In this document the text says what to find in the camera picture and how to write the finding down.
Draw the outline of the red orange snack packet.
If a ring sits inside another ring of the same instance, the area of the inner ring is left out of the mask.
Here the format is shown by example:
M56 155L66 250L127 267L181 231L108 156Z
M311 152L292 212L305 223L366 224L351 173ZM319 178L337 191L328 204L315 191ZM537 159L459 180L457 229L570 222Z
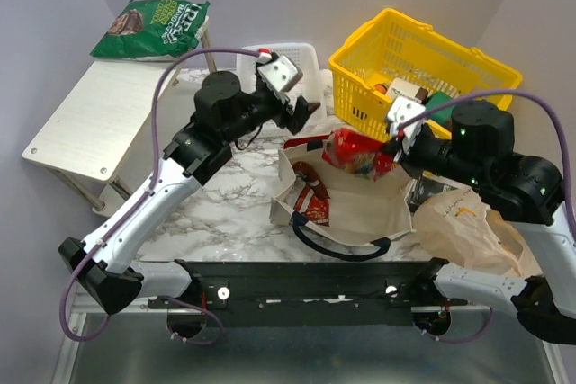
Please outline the red orange snack packet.
M352 129L332 131L323 145L322 159L348 174L377 180L397 167L384 144Z

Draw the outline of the peach plastic grocery bag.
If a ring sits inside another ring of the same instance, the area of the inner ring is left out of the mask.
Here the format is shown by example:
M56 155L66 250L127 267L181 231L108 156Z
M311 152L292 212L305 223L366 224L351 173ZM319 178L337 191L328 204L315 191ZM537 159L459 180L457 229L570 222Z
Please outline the peach plastic grocery bag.
M427 199L412 224L429 255L463 268L503 276L542 272L520 232L470 188Z

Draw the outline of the beige canvas tote bag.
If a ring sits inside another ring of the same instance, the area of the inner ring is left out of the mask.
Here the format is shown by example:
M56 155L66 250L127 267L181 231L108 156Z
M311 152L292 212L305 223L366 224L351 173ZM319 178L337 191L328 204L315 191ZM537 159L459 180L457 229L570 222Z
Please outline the beige canvas tote bag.
M362 262L385 255L393 241L415 232L408 206L414 181L398 167L371 180L348 174L322 159L327 136L287 140L278 151L279 186L269 218L290 226L306 246L343 261ZM311 165L328 189L329 225L310 221L286 202L295 182L292 165Z

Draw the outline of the green snack packet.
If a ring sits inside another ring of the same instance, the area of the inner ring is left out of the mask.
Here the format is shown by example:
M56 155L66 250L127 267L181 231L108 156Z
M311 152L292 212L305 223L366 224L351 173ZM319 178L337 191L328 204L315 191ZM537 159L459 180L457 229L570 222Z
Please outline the green snack packet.
M208 2L131 0L92 49L94 58L177 58L196 49Z

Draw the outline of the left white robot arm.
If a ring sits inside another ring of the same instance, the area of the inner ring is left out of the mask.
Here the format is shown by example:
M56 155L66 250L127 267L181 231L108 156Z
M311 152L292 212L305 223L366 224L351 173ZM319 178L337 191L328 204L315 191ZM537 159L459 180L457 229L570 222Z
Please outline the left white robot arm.
M231 160L231 143L268 121L292 134L302 130L319 104L303 97L290 104L286 95L301 79L300 70L259 67L256 89L247 94L230 71L207 75L194 96L189 123L157 159L149 180L94 232L60 245L73 280L107 314L138 298L169 297L181 308L199 299L200 287L185 264L137 263L136 253L182 201Z

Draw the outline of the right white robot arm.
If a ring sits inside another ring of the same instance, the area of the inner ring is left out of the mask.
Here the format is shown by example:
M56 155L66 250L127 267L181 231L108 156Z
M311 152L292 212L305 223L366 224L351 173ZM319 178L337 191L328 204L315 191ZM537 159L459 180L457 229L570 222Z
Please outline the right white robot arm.
M466 184L524 238L538 263L537 276L506 277L466 270L452 258L433 258L414 282L427 305L443 297L506 311L530 334L552 344L575 343L575 216L570 159L561 123L543 103L556 129L562 167L514 150L514 119L486 99L469 94L448 102L450 139L436 138L431 112L397 97L385 120L397 142L396 161Z

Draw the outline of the white perforated plastic basket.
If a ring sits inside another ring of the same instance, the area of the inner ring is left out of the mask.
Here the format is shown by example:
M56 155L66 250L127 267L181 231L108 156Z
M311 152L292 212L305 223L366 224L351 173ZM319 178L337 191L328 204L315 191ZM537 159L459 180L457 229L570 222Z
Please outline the white perforated plastic basket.
M303 96L309 103L320 103L320 107L311 115L298 137L317 135L317 132L313 132L313 130L327 118L327 109L320 67L314 47L309 43L285 42L257 44L246 46L245 49L269 49L278 55L285 55L302 71L303 78L287 95L292 105L296 104L298 96ZM244 92L251 93L255 90L256 61L253 58L237 55L235 73Z

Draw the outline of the black green razor box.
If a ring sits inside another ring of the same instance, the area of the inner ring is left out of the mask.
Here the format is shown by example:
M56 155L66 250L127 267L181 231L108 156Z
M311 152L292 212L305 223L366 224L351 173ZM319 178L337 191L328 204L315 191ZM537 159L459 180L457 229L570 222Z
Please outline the black green razor box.
M414 213L426 200L439 193L460 189L460 183L435 175L421 175L413 184L408 195L408 206Z

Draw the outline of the green brown box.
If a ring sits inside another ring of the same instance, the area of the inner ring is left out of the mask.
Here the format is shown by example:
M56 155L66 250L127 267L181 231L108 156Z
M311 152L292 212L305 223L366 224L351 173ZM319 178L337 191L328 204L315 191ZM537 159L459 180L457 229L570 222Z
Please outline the green brown box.
M435 109L437 106L443 105L451 100L448 94L443 92L435 92L430 95L425 101L425 107L427 111ZM439 125L445 126L447 123L451 122L453 107L444 108L441 111L435 112L429 116L429 118Z

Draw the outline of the white brown bottle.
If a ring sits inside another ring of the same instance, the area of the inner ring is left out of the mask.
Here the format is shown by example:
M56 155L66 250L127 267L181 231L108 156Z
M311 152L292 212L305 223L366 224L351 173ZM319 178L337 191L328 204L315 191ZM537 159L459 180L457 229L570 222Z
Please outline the white brown bottle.
M385 95L392 100L402 96L423 103L428 98L428 90L401 78L394 78L387 86Z

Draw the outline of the small orange capped item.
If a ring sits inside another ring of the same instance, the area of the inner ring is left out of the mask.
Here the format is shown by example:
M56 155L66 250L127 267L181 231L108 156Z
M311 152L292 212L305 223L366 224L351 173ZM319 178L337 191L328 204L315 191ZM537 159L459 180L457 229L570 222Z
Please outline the small orange capped item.
M377 84L374 86L374 88L382 94L386 94L388 92L388 85L386 84Z

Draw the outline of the yellow shopping basket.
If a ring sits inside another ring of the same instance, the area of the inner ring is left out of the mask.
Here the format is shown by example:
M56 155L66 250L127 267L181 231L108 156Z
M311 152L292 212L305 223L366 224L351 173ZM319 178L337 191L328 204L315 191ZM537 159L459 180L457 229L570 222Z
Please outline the yellow shopping basket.
M357 28L329 58L334 112L365 135L386 140L391 98L377 91L399 78L451 98L497 88L516 89L522 74L480 49L466 48L433 26L392 8Z

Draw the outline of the white wooden shelf stand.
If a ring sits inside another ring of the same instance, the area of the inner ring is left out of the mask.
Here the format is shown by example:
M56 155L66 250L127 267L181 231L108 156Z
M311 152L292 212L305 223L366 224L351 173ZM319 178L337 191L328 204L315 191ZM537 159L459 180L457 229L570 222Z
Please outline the white wooden shelf stand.
M152 141L164 147L194 110L196 85L173 71L150 110L167 61L97 59L32 139L22 156L110 217L152 171Z

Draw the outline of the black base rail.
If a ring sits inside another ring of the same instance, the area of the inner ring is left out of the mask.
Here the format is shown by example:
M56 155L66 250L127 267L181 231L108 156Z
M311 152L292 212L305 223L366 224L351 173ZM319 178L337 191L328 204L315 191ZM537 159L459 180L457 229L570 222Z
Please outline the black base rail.
M446 305L427 262L188 262L192 287L180 300L203 306L227 328L409 326L415 308Z

